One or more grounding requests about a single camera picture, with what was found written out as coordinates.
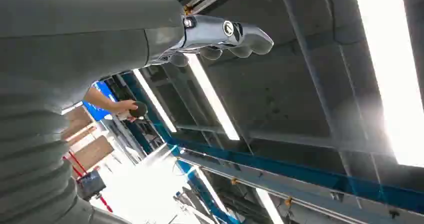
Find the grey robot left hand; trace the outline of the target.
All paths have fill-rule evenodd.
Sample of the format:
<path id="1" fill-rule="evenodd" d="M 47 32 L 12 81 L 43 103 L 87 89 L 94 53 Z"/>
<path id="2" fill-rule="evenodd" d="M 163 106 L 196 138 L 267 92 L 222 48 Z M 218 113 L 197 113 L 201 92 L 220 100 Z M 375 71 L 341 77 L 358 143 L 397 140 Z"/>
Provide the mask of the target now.
<path id="1" fill-rule="evenodd" d="M 203 47 L 246 58 L 273 44 L 177 0 L 0 0 L 0 114 L 59 113 L 105 76 Z"/>

